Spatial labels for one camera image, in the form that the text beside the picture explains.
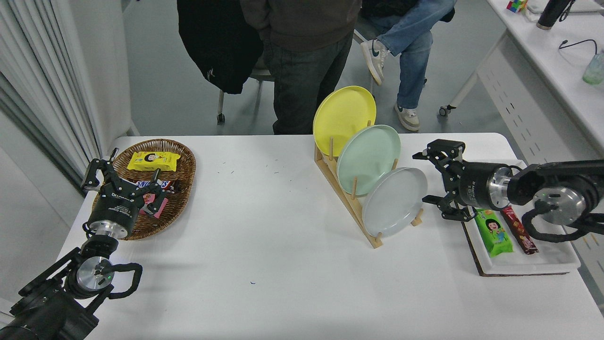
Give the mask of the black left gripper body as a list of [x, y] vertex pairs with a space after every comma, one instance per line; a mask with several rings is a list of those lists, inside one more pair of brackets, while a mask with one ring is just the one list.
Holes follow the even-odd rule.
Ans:
[[102, 222], [112, 222], [121, 230], [133, 230], [140, 209], [144, 206], [142, 196], [133, 196], [133, 192], [115, 193], [112, 187], [103, 186], [88, 220], [90, 230], [100, 228]]

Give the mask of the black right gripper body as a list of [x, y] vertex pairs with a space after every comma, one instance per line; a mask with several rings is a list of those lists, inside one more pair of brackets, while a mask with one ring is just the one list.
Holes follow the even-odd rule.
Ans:
[[495, 209], [489, 189], [495, 170], [495, 163], [463, 161], [456, 202], [462, 206]]

